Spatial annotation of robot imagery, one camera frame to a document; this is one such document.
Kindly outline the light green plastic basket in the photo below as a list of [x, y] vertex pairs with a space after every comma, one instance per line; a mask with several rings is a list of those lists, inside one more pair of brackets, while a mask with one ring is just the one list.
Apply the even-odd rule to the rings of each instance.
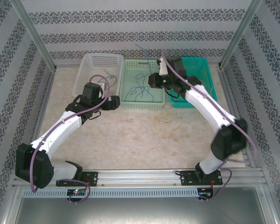
[[148, 84], [149, 75], [159, 70], [156, 60], [125, 59], [120, 105], [129, 109], [161, 109], [165, 103], [164, 90], [151, 88]]

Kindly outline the teal plastic mesh basket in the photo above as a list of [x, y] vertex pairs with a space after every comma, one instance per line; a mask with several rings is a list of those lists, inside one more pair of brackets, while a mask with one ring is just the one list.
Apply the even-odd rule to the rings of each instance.
[[[181, 59], [187, 75], [197, 77], [204, 85], [206, 91], [212, 96], [215, 101], [217, 101], [217, 94], [207, 60], [203, 57], [189, 56], [182, 56]], [[169, 101], [174, 108], [195, 108], [181, 96], [179, 96], [178, 98], [169, 96]]]

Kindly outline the white plastic mesh basket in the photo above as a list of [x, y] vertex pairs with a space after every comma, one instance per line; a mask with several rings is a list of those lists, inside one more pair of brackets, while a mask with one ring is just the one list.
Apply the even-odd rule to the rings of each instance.
[[102, 75], [110, 84], [110, 95], [119, 95], [124, 57], [118, 54], [88, 53], [83, 56], [72, 94], [82, 94], [84, 86], [94, 75]]

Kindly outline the aluminium side rail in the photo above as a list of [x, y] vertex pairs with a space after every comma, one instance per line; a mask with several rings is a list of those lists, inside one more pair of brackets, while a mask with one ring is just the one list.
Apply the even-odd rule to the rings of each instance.
[[[230, 85], [228, 83], [226, 74], [224, 72], [224, 70], [221, 70], [219, 66], [217, 66], [217, 72], [218, 72], [218, 76], [220, 79], [220, 83], [224, 92], [224, 96], [225, 96], [225, 100], [229, 109], [229, 113], [232, 114], [234, 117], [236, 118], [240, 118], [240, 115], [238, 113], [236, 104], [235, 104], [235, 100], [233, 98], [233, 94], [231, 92], [231, 88]], [[249, 161], [249, 156], [247, 153], [247, 148], [243, 149], [241, 151], [241, 155], [243, 157], [243, 164], [245, 165], [245, 167], [250, 167], [250, 161]]]
[[45, 70], [33, 80], [24, 108], [24, 133], [21, 143], [29, 145], [40, 136], [56, 71]]

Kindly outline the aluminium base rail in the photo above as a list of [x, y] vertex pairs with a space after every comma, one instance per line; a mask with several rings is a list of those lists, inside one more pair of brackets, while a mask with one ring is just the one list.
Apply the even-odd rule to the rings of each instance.
[[[98, 172], [96, 187], [169, 187], [182, 186], [174, 169], [136, 169], [136, 170], [86, 170]], [[223, 184], [231, 187], [261, 186], [267, 184], [260, 168], [221, 168]]]

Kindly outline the aluminium frame post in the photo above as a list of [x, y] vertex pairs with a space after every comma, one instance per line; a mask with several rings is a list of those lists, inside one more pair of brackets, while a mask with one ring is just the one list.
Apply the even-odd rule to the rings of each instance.
[[32, 19], [30, 18], [28, 12], [26, 11], [23, 3], [21, 0], [9, 0], [12, 7], [15, 9], [17, 15], [19, 16], [20, 20], [22, 21], [23, 25], [25, 26], [27, 32], [29, 33], [31, 39], [35, 43], [37, 49], [40, 51], [46, 65], [49, 67], [51, 71], [56, 70], [56, 65], [46, 48], [41, 35], [38, 33]]
[[223, 69], [229, 59], [231, 58], [233, 52], [235, 51], [238, 43], [240, 42], [242, 36], [246, 32], [250, 22], [252, 21], [253, 17], [255, 16], [259, 6], [261, 5], [263, 0], [252, 0], [249, 7], [247, 8], [242, 21], [240, 22], [234, 36], [231, 39], [226, 51], [224, 52], [221, 61], [219, 62], [219, 68]]

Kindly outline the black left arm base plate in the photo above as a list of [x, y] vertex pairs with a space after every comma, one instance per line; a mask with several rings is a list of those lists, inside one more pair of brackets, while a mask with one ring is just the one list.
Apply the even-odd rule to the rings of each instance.
[[80, 174], [75, 175], [74, 180], [79, 180], [80, 182], [58, 180], [56, 181], [56, 186], [58, 187], [85, 187], [87, 183], [90, 187], [96, 187], [98, 180], [98, 172], [86, 172], [82, 171]]

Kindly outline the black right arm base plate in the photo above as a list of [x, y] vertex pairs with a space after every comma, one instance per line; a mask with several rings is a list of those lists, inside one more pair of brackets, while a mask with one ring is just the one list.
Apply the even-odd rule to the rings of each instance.
[[221, 172], [216, 170], [208, 175], [202, 174], [202, 178], [196, 175], [194, 170], [175, 171], [175, 174], [180, 177], [182, 186], [206, 186], [223, 184]]

